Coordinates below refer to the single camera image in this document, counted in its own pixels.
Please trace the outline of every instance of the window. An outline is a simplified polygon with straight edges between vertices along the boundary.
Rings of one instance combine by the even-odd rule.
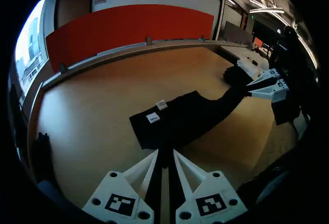
[[[25,22],[16,44],[16,70],[24,95],[44,63],[44,56],[41,54],[39,44],[40,16],[43,5],[44,0],[41,0],[35,6]]]

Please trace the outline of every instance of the white tag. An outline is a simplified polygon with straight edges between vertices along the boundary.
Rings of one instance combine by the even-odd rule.
[[[165,100],[161,100],[160,102],[157,102],[157,107],[159,108],[159,110],[163,110],[165,108],[168,107],[167,103],[165,102]]]
[[[146,117],[151,124],[154,123],[155,121],[160,120],[160,117],[156,113],[151,113],[151,114],[147,115]]]

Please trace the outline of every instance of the red panel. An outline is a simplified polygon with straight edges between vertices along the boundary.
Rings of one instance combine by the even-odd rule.
[[[128,5],[93,12],[46,38],[51,66],[70,66],[112,48],[152,40],[210,38],[214,16],[168,5]]]
[[[263,42],[261,41],[261,40],[259,40],[257,37],[255,37],[255,40],[254,40],[254,42],[256,43],[256,45],[258,46],[258,47],[262,47],[262,45],[263,45]]]

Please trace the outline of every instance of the black cloth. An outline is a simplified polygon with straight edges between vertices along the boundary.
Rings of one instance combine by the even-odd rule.
[[[253,80],[249,75],[239,66],[232,66],[226,69],[223,74],[223,79],[226,83],[234,86],[245,86]]]
[[[230,88],[218,100],[208,100],[197,91],[167,102],[159,110],[154,106],[130,117],[142,149],[179,148],[197,139],[223,119],[242,101],[245,91]],[[147,115],[156,113],[160,120],[150,123]]]

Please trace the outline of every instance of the table surface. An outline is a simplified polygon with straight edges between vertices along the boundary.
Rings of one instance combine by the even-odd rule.
[[[124,172],[152,152],[140,148],[130,116],[194,90],[217,99],[229,88],[222,74],[230,66],[206,48],[174,49],[105,64],[48,90],[38,131],[49,134],[64,195],[82,208],[109,170]],[[257,163],[272,125],[271,101],[246,97],[181,152],[206,171],[223,171],[236,188]]]

